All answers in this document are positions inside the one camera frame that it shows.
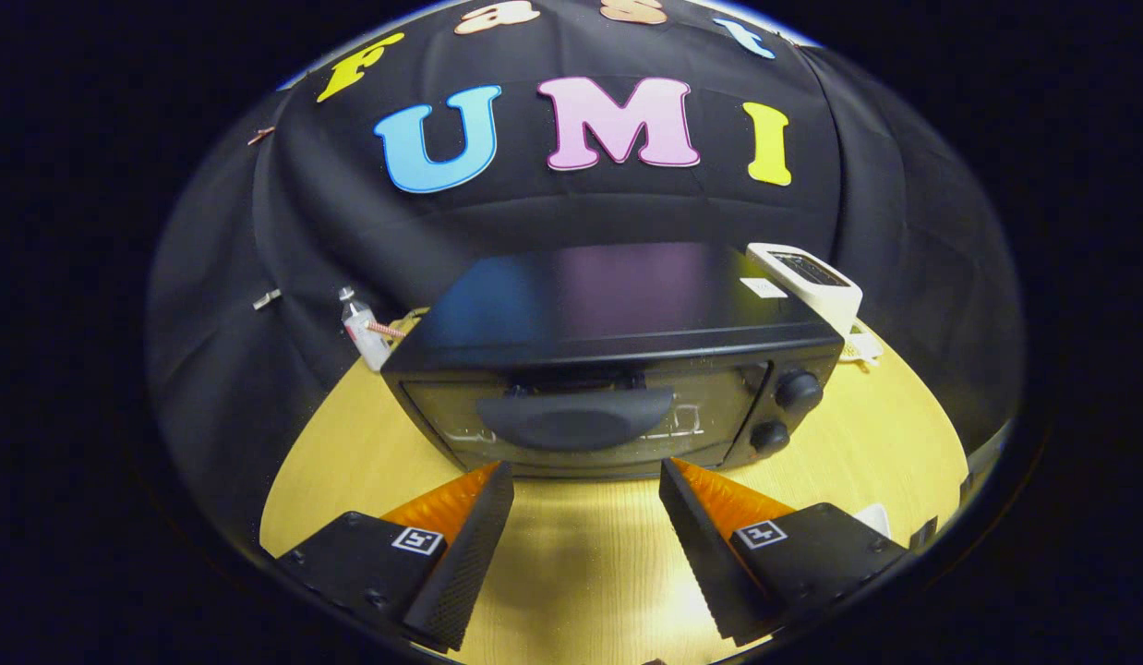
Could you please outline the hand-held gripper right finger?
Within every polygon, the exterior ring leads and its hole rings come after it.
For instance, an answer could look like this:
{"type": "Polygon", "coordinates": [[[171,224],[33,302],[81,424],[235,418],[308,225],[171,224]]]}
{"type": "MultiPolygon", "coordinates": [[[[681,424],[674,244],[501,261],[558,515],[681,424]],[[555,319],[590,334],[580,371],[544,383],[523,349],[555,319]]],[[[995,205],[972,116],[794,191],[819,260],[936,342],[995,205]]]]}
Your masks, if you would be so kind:
{"type": "Polygon", "coordinates": [[[738,647],[818,623],[908,555],[831,502],[791,508],[679,458],[661,463],[660,500],[716,630],[738,647]]]}

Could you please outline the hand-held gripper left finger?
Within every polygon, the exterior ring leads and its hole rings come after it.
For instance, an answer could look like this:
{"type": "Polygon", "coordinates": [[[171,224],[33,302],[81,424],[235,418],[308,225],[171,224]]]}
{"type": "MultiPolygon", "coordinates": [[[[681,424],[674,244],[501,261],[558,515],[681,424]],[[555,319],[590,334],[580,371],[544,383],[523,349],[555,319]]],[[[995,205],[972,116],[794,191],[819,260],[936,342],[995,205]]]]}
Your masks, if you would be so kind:
{"type": "Polygon", "coordinates": [[[458,651],[513,497],[511,465],[495,462],[382,516],[344,511],[277,560],[365,627],[458,651]]]}

